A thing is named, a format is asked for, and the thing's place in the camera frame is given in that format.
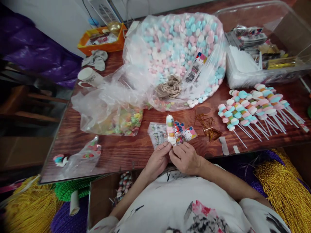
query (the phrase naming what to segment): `wooden chair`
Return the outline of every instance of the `wooden chair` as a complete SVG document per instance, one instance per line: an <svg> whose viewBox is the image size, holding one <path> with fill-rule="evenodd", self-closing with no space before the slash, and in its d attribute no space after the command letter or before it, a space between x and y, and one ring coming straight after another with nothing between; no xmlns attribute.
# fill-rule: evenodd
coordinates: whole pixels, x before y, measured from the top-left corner
<svg viewBox="0 0 311 233"><path fill-rule="evenodd" d="M39 121L60 122L59 118L53 118L36 113L23 111L23 107L26 105L36 105L42 107L53 108L54 105L50 103L44 103L41 100L48 100L54 102L60 102L66 104L68 100L49 97L46 95L30 93L28 86L17 86L11 89L11 94L8 99L0 106L0 117L5 118L29 118Z"/></svg>

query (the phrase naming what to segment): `white wall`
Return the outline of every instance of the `white wall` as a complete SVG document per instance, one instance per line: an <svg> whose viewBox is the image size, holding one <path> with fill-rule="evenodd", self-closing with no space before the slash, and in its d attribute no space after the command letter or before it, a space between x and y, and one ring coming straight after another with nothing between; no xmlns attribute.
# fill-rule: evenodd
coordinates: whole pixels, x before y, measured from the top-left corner
<svg viewBox="0 0 311 233"><path fill-rule="evenodd" d="M89 17L75 0L2 0L2 3L30 18L39 30L72 53L85 57L77 44L91 26Z"/></svg>
<svg viewBox="0 0 311 233"><path fill-rule="evenodd" d="M123 20L127 20L127 1L130 17L135 19L214 0L112 0Z"/></svg>
<svg viewBox="0 0 311 233"><path fill-rule="evenodd" d="M112 0L124 21L127 20L127 1L130 17L138 18L212 0ZM30 18L39 30L64 48L85 57L77 44L84 32L92 27L82 0L2 0L2 3L12 11ZM103 25L104 22L88 0L84 0L84 3L91 16Z"/></svg>

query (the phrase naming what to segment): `hand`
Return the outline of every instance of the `hand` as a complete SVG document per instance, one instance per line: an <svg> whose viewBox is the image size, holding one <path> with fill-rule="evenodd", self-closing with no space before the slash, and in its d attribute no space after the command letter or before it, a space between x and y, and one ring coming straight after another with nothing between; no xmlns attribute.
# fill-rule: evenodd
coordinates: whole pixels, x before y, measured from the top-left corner
<svg viewBox="0 0 311 233"><path fill-rule="evenodd" d="M164 142L155 149L155 151L150 156L144 171L150 178L150 181L154 181L166 168L168 164L167 153L172 148L172 144L168 141Z"/></svg>
<svg viewBox="0 0 311 233"><path fill-rule="evenodd" d="M172 163L184 174L199 175L203 157L197 155L192 145L187 142L174 146L169 152Z"/></svg>

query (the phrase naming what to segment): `plastic container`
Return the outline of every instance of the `plastic container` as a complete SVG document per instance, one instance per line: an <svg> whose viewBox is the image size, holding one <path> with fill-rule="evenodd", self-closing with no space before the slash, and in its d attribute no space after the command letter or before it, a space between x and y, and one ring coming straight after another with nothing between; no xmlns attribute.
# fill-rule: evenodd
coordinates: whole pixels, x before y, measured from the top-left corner
<svg viewBox="0 0 311 233"><path fill-rule="evenodd" d="M295 81L311 69L311 28L292 8L281 1L267 1L224 8L214 13L224 32L237 25L263 27L273 44L289 56L297 56L299 65L275 70L242 73L237 70L230 50L227 52L227 78L231 89L252 87L257 83L281 84Z"/></svg>
<svg viewBox="0 0 311 233"><path fill-rule="evenodd" d="M78 49L80 49L87 56L91 56L93 50L104 50L106 52L115 52L115 51L123 50L124 41L125 41L124 34L125 34L125 31L127 31L127 28L124 24L121 25L121 30L118 36L118 40L116 42L109 43L109 44L85 46L88 40L90 39L91 35L97 34L101 32L103 29L108 29L108 28L101 27L101 28L95 28L95 29L86 31L83 37L79 41L79 44L77 46Z"/></svg>

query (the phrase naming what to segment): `person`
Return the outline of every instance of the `person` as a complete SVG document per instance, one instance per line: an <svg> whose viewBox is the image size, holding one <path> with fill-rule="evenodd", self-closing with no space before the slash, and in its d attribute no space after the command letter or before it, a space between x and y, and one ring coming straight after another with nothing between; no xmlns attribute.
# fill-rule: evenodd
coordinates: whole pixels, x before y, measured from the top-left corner
<svg viewBox="0 0 311 233"><path fill-rule="evenodd" d="M161 175L169 159L178 171ZM290 230L269 202L246 182L199 156L187 142L173 148L165 142L156 148L111 214L90 232Z"/></svg>

